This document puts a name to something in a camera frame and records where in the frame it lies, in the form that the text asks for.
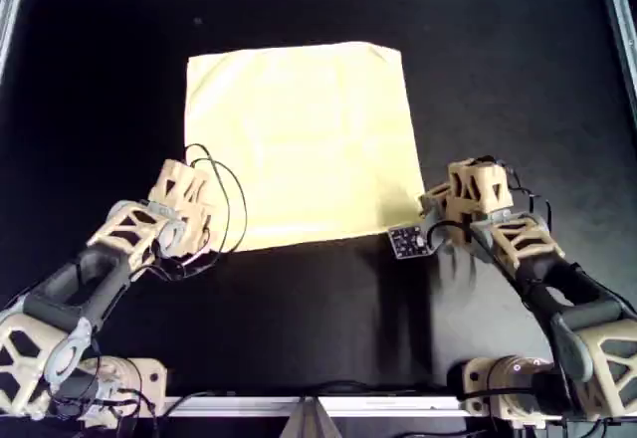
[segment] robotic arm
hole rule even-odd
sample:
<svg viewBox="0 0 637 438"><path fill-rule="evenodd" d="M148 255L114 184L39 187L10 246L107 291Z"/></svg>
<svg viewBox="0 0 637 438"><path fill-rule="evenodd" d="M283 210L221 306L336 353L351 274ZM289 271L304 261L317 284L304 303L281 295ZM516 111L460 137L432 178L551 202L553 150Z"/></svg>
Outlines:
<svg viewBox="0 0 637 438"><path fill-rule="evenodd" d="M156 258L210 250L211 187L205 171L166 160L147 200L117 202L74 261L0 312L0 409L36 420L71 410L89 426L114 428L121 416L163 407L166 370L157 360L81 359ZM147 402L134 396L141 389ZM78 411L69 397L87 405Z"/></svg>
<svg viewBox="0 0 637 438"><path fill-rule="evenodd" d="M529 194L531 207L511 211L508 176L491 157L451 163L449 181L421 198L422 222L389 231L398 259L431 255L449 240L493 263L548 338L553 364L516 356L470 360L463 386L465 397L474 398L465 406L518 426L542 425L547 416L594 420L637 411L637 314L564 259L550 236L550 218L547 224L533 212L533 196L517 176L512 189ZM492 393L498 388L520 392Z"/></svg>

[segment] yellow cloth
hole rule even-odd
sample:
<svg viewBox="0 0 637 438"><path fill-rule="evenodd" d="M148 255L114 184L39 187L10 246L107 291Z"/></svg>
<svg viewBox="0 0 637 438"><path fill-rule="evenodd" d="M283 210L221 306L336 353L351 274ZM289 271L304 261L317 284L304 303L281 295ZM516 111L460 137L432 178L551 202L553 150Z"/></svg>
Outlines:
<svg viewBox="0 0 637 438"><path fill-rule="evenodd" d="M399 52L344 43L204 55L190 59L187 82L186 144L205 144L246 193L241 250L374 234L417 219L424 188ZM201 155L190 148L188 160ZM244 217L237 187L220 172L231 196L227 250ZM218 249L220 190L213 203Z"/></svg>

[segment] black tabletop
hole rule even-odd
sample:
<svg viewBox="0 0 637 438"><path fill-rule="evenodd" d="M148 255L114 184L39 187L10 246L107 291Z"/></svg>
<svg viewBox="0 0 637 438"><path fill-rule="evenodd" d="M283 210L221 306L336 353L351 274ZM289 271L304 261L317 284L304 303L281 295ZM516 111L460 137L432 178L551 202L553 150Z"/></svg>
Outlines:
<svg viewBox="0 0 637 438"><path fill-rule="evenodd" d="M569 258L637 299L637 163L602 0L24 0L0 89L0 294L55 271L182 156L188 57L341 41L402 52L428 186L452 160L505 159L550 199ZM163 361L173 394L444 383L473 356L548 355L491 268L397 262L384 236L143 277L100 341Z"/></svg>

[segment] black table surface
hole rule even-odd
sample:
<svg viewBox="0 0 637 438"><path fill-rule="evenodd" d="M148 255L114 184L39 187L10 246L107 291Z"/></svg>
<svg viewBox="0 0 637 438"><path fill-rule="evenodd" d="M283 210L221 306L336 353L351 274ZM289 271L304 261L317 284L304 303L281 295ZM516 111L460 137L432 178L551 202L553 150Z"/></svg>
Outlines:
<svg viewBox="0 0 637 438"><path fill-rule="evenodd" d="M427 186L450 161L505 159L550 199L569 258L637 299L634 135L603 0L23 0L0 89L1 296L183 156L188 57L342 41L402 52ZM383 235L143 277L100 343L160 359L171 394L444 384L470 357L549 357L494 270L451 252L398 262Z"/></svg>

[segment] cable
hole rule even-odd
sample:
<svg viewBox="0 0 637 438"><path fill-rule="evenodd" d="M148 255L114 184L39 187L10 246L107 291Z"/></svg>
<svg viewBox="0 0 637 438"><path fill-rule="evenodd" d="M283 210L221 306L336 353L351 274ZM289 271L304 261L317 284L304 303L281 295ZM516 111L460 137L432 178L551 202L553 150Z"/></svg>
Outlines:
<svg viewBox="0 0 637 438"><path fill-rule="evenodd" d="M134 361L132 361L130 358L124 358L124 360L126 360L128 363L130 363L132 365L132 367L135 369L135 371L137 372L137 378L139 378L139 392L143 392L143 381L141 379L141 371L139 371L139 367L135 364ZM132 423L132 427L130 428L128 435L129 436L133 436L134 435L134 431L135 428L137 427L137 422L139 421L139 413L141 412L141 396L139 396L139 398L137 399L137 407L135 408L135 411L132 412L132 414L134 415L134 421ZM116 432L116 437L119 437L119 431L120 431L120 427L121 427L121 423L123 421L124 417L120 417L118 422L117 422L117 432Z"/></svg>
<svg viewBox="0 0 637 438"><path fill-rule="evenodd" d="M597 430L599 429L599 427L602 424L602 421L604 420L597 420L595 421L595 423L593 424L593 426L590 428L590 430L588 430L586 433L584 433L583 435L581 435L579 438L591 438L591 436L593 436Z"/></svg>
<svg viewBox="0 0 637 438"><path fill-rule="evenodd" d="M223 193L223 197L226 200L226 205L228 206L228 213L226 215L226 228L224 230L223 238L221 239L221 244L219 245L219 250L217 251L217 255L214 257L214 259L209 264L196 269L191 274L186 274L182 279L187 279L189 277L196 276L197 274L201 274L202 272L214 267L217 264L217 262L219 261L219 259L221 258L221 255L223 253L223 246L225 246L225 244L226 244L226 239L228 237L228 231L230 229L230 209L231 209L231 207L230 207L230 198L228 197L228 191L226 191L226 187L223 184L223 179L221 179L221 174L219 174L219 169L217 168L217 163L212 158L212 156L210 155L210 151L208 150L208 148L206 146L204 146L203 144L199 143L199 142L193 142L191 144L188 144L186 146L184 152L188 152L188 149L190 147L193 147L193 146L200 147L203 150L203 152L206 154L207 159L210 161L210 164L212 165L212 170L214 171L215 176L217 177L217 181L219 182L219 187L221 188L221 192Z"/></svg>
<svg viewBox="0 0 637 438"><path fill-rule="evenodd" d="M170 274L168 274L165 270L163 270L161 267L157 266L156 264L146 264L143 266L139 266L137 269L135 269L134 271L130 273L129 277L132 279L133 276L136 276L140 272L144 272L144 271L151 272L152 274L154 274L155 276L157 276L159 279L161 279L164 282L175 281L175 279L173 279L170 276Z"/></svg>
<svg viewBox="0 0 637 438"><path fill-rule="evenodd" d="M93 384L98 379L98 374L100 373L100 367L102 366L102 353L100 352L100 346L98 344L98 341L94 337L92 337L92 339L91 339L91 348L96 353L97 359L98 359L98 363L97 363L97 366L96 366L96 372L91 377L91 381L89 382L87 387L84 389L84 391L82 393L80 393L79 396L76 396L76 397L66 397L66 396L56 397L52 393L51 388L47 388L46 389L46 392L51 397L51 401L53 401L56 405L58 405L58 406L60 406L60 405L63 405L63 406L75 405L75 406L78 407L78 413L76 413L75 415L67 415L66 413L60 413L59 410L56 409L56 414L53 415L54 418L57 418L57 419L63 420L63 421L66 421L68 419L77 419L77 418L81 417L82 415L84 415L87 412L87 410L93 404L95 404L96 401L98 401L98 400L95 400L94 397L91 398L91 399L88 399L88 400L84 400L84 397L87 395L87 393L89 392L89 390L91 389Z"/></svg>
<svg viewBox="0 0 637 438"><path fill-rule="evenodd" d="M539 194L535 194L533 191L531 191L530 189L526 187L521 187L521 186L510 187L509 190L521 192L523 194L526 194L529 197L529 213L531 214L533 214L534 208L535 208L534 200L537 198L543 199L544 203L546 204L546 227L548 229L548 232L552 232L553 213L552 213L552 208L550 207L550 202L548 202L548 199L546 199L545 197L542 197Z"/></svg>
<svg viewBox="0 0 637 438"><path fill-rule="evenodd" d="M175 401L172 405L170 405L166 409L166 411L163 412L163 414L161 415L161 428L160 429L163 429L163 427L166 425L166 422L168 421L168 417L170 416L170 414L173 411L175 411L177 408L179 408L181 405L183 405L190 398L195 398L197 396L215 396L217 394L218 394L218 392L216 392L216 391L205 390L205 391L197 391L196 393L190 393L189 395L182 396L177 401Z"/></svg>
<svg viewBox="0 0 637 438"><path fill-rule="evenodd" d="M137 395L139 399L144 402L152 418L152 436L153 438L159 438L159 423L157 421L157 415L155 414L155 404L151 402L140 390L135 390L134 388L120 388L119 391L121 393L132 393L133 395Z"/></svg>
<svg viewBox="0 0 637 438"><path fill-rule="evenodd" d="M233 172L232 169L226 166L223 162L217 161L216 159L212 159L211 157L198 157L197 159L195 159L194 161L190 163L190 167L194 167L199 161L212 161L212 163L216 164L222 169L225 169L232 176L232 179L235 181L235 184L237 184L237 189L239 189L239 194L241 195L241 201L243 202L243 212L244 212L245 221L244 221L243 232L241 233L241 237L239 237L239 240L237 241L237 243L228 251L228 253L235 252L239 248L241 243L243 242L244 238L246 237L246 232L248 231L248 206L246 204L246 194L244 193L243 187L237 175Z"/></svg>
<svg viewBox="0 0 637 438"><path fill-rule="evenodd" d="M535 392L532 388L511 387L511 388L492 388L490 390L472 391L471 393L465 393L458 397L461 401L470 400L472 398L481 398L483 396L496 396L496 395L534 395Z"/></svg>
<svg viewBox="0 0 637 438"><path fill-rule="evenodd" d="M452 431L450 433L438 433L434 431L408 431L406 433L394 435L394 438L467 438L471 436L481 435L483 433L489 433L489 430Z"/></svg>

